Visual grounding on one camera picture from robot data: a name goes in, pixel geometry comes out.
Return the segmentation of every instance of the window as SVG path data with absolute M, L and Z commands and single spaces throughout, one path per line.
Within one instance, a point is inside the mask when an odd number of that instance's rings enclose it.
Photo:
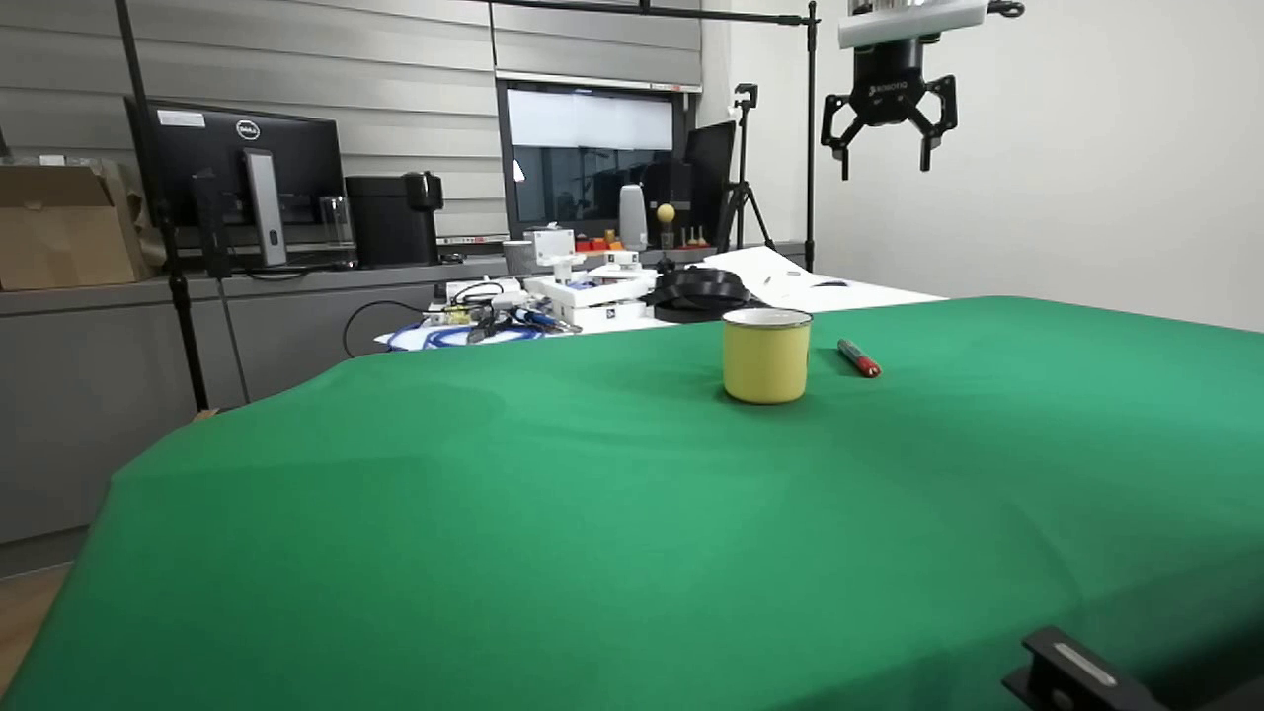
M 622 186 L 679 157 L 682 98 L 503 84 L 503 130 L 513 236 L 550 219 L 603 232 Z

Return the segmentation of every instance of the desk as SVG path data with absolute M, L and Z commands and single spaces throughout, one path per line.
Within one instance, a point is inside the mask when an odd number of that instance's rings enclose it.
M 185 426 L 7 706 L 989 711 L 1041 622 L 1166 685 L 1261 652 L 1261 593 L 1264 334 L 939 300 L 818 314 L 797 408 L 723 397 L 698 325 Z

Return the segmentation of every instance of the yellow cup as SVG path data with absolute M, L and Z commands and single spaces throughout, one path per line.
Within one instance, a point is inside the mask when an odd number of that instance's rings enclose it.
M 723 392 L 742 401 L 793 401 L 806 396 L 809 314 L 790 306 L 739 306 L 723 314 Z

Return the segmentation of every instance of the table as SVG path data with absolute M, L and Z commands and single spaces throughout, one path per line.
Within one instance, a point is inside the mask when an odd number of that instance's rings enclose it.
M 797 408 L 715 325 L 356 359 L 127 464 L 7 706 L 989 711 L 1041 622 L 1264 658 L 1264 334 L 838 313 Z

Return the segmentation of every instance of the cardboard box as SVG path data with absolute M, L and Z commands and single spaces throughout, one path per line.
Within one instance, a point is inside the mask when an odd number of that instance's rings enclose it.
M 0 289 L 76 289 L 152 275 L 119 172 L 0 167 Z

